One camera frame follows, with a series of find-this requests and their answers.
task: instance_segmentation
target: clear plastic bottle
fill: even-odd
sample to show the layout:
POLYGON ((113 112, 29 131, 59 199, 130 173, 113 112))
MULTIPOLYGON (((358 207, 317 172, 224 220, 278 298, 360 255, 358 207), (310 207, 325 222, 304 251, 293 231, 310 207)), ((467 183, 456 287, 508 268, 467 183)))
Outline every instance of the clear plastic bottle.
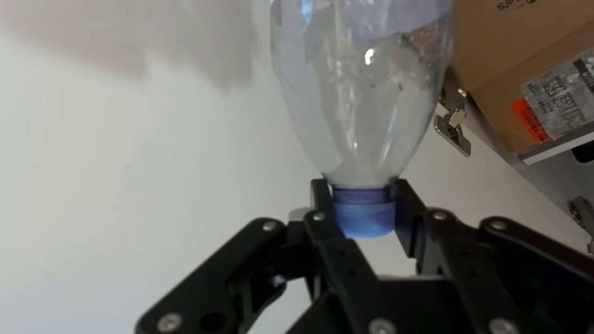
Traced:
POLYGON ((351 238, 393 229, 386 186, 419 146, 451 57, 449 0, 274 0, 273 68, 351 238))

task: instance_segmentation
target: bolt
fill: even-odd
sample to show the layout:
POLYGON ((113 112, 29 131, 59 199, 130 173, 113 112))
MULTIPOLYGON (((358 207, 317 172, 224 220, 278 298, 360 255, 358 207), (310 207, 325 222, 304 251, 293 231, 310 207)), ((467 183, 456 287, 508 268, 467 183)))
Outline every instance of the bolt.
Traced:
POLYGON ((267 224, 263 224, 261 231, 271 233, 271 231, 274 231, 276 227, 278 227, 276 222, 267 222, 267 224))
POLYGON ((269 279, 269 285, 278 288, 278 287, 286 285, 286 279, 280 277, 280 275, 274 275, 274 277, 269 279))
POLYGON ((506 229, 505 222, 493 222, 493 224, 490 224, 490 227, 495 229, 495 231, 505 231, 506 229))
POLYGON ((492 334, 519 334, 518 327, 512 322, 503 318, 492 320, 488 324, 488 329, 492 334))
POLYGON ((369 324, 369 334, 395 334, 395 327, 388 320, 373 320, 369 324))
POLYGON ((165 314, 156 326, 156 329, 163 334, 176 333, 180 327, 182 327, 182 316, 178 314, 165 314))
POLYGON ((441 212, 441 211, 438 211, 438 212, 432 212, 432 218, 436 220, 436 222, 447 222, 447 212, 441 212))
POLYGON ((313 216, 313 222, 323 222, 323 220, 326 220, 326 216, 325 216, 323 212, 317 212, 317 214, 313 216))

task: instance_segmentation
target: blue bottle cap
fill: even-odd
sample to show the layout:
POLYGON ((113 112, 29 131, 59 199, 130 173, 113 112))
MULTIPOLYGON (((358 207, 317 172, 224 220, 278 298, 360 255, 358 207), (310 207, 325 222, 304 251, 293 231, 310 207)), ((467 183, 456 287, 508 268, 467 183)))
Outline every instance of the blue bottle cap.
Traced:
POLYGON ((393 231, 395 203, 388 190, 336 190, 334 216, 347 238, 380 238, 393 231))

